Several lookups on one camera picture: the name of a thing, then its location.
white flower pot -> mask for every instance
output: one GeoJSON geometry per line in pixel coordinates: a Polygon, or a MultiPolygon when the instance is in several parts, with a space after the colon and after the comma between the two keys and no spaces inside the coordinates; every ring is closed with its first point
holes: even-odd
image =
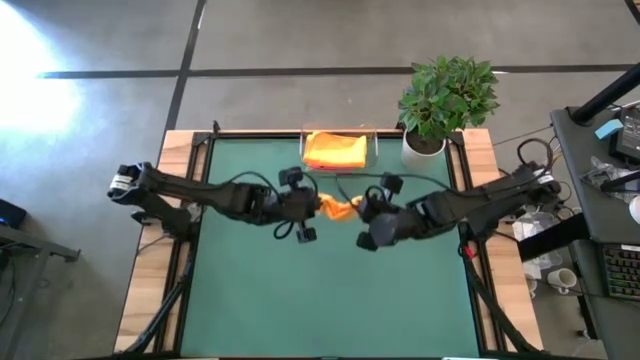
{"type": "Polygon", "coordinates": [[[419,153],[409,146],[407,142],[407,131],[405,130],[402,136],[402,162],[406,167],[412,170],[424,170],[430,163],[435,161],[438,155],[444,150],[447,140],[442,141],[442,147],[440,150],[433,154],[419,153]]]}

orange cloth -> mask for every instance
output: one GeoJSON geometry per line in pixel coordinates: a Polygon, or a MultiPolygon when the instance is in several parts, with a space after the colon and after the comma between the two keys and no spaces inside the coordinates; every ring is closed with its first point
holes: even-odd
{"type": "MultiPolygon", "coordinates": [[[[353,208],[353,206],[349,205],[349,203],[341,203],[333,198],[331,195],[319,193],[318,197],[322,202],[320,209],[318,209],[318,214],[325,214],[330,220],[335,221],[349,221],[353,219],[358,213],[353,208]]],[[[351,199],[351,203],[355,206],[360,204],[362,200],[362,196],[356,196],[351,199]]]]}
{"type": "Polygon", "coordinates": [[[314,131],[307,135],[302,161],[315,168],[363,168],[366,158],[366,136],[356,138],[314,131]]]}

keyboard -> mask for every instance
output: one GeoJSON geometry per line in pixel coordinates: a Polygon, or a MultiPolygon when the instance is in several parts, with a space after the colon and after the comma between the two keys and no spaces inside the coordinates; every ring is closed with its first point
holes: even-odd
{"type": "Polygon", "coordinates": [[[640,246],[602,245],[609,296],[640,301],[640,246]]]}

green table mat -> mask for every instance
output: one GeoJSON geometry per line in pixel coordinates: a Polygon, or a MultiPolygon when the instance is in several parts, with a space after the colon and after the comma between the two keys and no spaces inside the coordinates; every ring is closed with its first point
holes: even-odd
{"type": "MultiPolygon", "coordinates": [[[[380,139],[371,173],[406,173],[401,139],[380,139]]],[[[300,165],[298,140],[218,139],[209,182],[247,170],[277,186],[278,171],[300,165]]],[[[444,154],[424,173],[450,183],[444,154]]],[[[260,182],[247,176],[244,181],[260,182]]],[[[350,196],[379,179],[340,180],[350,196]]],[[[333,179],[320,191],[343,200],[333,179]]],[[[405,179],[394,202],[439,190],[405,179]]],[[[457,230],[372,253],[356,247],[365,225],[318,216],[318,240],[274,226],[205,212],[182,342],[182,356],[478,356],[457,230]]]]}

floor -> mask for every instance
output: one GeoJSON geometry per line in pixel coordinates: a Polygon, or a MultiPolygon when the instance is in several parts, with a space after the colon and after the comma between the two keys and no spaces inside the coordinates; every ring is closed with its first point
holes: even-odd
{"type": "MultiPolygon", "coordinates": [[[[501,142],[548,126],[549,111],[581,104],[640,58],[624,0],[205,2],[0,1],[0,197],[29,211],[29,231],[82,249],[78,263],[47,269],[19,358],[112,351],[140,228],[105,192],[119,164],[157,159],[166,129],[392,127],[410,62],[472,55],[509,70],[485,124],[501,142]]],[[[518,143],[496,146],[500,167],[517,166],[518,143]]],[[[555,174],[568,180],[562,162],[555,174]]],[[[572,354],[583,341],[575,298],[542,292],[534,305],[545,348],[572,354]]],[[[605,356],[597,342],[579,355],[605,356]]]]}

